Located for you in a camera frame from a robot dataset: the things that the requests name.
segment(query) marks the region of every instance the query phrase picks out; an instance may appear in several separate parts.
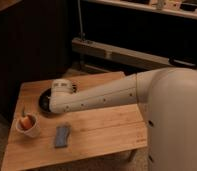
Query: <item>metal shelf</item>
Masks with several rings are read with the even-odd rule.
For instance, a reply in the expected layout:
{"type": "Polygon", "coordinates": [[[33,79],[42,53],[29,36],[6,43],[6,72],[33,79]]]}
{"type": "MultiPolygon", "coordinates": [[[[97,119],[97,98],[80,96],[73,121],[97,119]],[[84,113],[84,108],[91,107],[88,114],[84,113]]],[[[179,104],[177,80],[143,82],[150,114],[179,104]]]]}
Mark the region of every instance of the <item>metal shelf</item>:
{"type": "Polygon", "coordinates": [[[103,5],[117,6],[117,7],[121,7],[121,8],[128,8],[128,9],[147,11],[147,12],[167,14],[167,15],[197,20],[197,13],[187,12],[187,11],[183,11],[183,10],[175,11],[175,10],[164,9],[164,8],[157,9],[156,6],[144,5],[144,4],[138,4],[138,3],[126,2],[126,1],[120,1],[120,0],[83,0],[83,1],[97,3],[97,4],[103,4],[103,5]]]}

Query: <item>cup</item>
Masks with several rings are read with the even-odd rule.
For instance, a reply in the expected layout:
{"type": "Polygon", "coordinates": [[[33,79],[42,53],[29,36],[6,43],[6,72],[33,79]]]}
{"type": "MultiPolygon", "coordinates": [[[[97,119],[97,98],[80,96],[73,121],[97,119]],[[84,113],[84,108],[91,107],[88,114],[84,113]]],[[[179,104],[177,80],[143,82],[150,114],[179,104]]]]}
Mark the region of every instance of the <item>cup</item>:
{"type": "Polygon", "coordinates": [[[28,114],[28,117],[31,119],[33,126],[30,129],[25,130],[21,125],[20,119],[17,119],[16,130],[22,134],[27,135],[28,137],[35,138],[35,137],[39,136],[39,134],[41,132],[41,129],[39,127],[38,118],[36,117],[36,115],[30,115],[30,114],[28,114]]]}

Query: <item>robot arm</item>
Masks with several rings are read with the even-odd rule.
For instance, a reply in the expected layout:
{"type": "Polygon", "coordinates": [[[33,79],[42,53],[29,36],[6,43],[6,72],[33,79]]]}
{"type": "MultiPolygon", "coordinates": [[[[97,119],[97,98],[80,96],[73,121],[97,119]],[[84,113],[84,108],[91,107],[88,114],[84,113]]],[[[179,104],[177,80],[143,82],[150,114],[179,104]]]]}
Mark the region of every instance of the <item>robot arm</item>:
{"type": "Polygon", "coordinates": [[[71,89],[65,80],[53,82],[53,113],[146,103],[149,171],[197,171],[197,71],[166,68],[78,93],[71,89]]]}
{"type": "Polygon", "coordinates": [[[72,83],[57,79],[52,83],[50,110],[53,113],[80,111],[100,107],[146,102],[149,87],[158,73],[166,69],[133,74],[125,78],[93,87],[78,93],[72,92],[72,83]]]}

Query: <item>floor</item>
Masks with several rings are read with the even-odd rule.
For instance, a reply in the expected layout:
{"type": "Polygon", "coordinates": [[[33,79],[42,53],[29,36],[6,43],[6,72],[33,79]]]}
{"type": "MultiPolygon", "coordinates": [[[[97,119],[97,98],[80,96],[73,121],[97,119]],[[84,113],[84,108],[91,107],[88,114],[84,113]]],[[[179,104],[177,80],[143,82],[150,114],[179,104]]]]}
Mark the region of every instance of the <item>floor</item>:
{"type": "MultiPolygon", "coordinates": [[[[86,75],[88,73],[70,68],[63,76],[86,75]]],[[[0,126],[0,168],[7,143],[8,129],[0,126]]],[[[147,148],[138,149],[134,160],[128,162],[130,151],[85,159],[66,164],[49,166],[36,171],[147,171],[147,148]]]]}

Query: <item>wooden tabletop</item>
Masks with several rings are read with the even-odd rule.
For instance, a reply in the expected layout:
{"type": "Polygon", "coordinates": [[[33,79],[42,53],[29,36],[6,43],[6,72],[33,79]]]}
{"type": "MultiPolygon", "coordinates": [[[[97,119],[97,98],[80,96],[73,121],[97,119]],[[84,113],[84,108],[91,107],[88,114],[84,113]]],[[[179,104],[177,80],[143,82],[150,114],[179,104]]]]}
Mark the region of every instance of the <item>wooden tabletop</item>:
{"type": "MultiPolygon", "coordinates": [[[[78,91],[124,77],[123,72],[68,78],[78,91]]],[[[24,83],[21,86],[9,134],[2,170],[16,171],[65,163],[105,154],[145,147],[147,130],[136,104],[70,112],[45,117],[38,109],[38,98],[50,88],[52,80],[24,83]],[[35,113],[42,132],[31,139],[15,130],[22,108],[35,113]],[[68,147],[55,149],[56,127],[71,125],[68,147]]]]}

